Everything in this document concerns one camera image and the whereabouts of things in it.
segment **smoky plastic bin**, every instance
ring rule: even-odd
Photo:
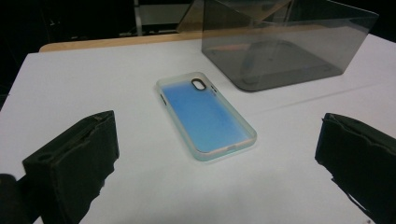
[[[325,0],[205,0],[202,52],[243,91],[333,77],[377,17]]]

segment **blue phone case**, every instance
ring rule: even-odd
[[[204,74],[161,79],[157,90],[197,160],[213,160],[256,141],[254,129]]]

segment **camera cutout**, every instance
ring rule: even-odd
[[[191,83],[198,91],[203,91],[204,89],[206,89],[205,83],[199,78],[193,79]]]

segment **white table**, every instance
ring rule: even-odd
[[[201,40],[30,54],[0,113],[0,173],[91,114],[114,110],[120,145],[81,223],[364,223],[369,219],[314,159],[327,112],[396,136],[396,44],[368,35],[342,76],[239,91]],[[154,90],[200,71],[255,128],[256,144],[196,161]]]

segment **transparent plastic container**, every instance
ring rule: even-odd
[[[205,0],[202,52],[243,91],[342,75],[378,15],[325,0]]]

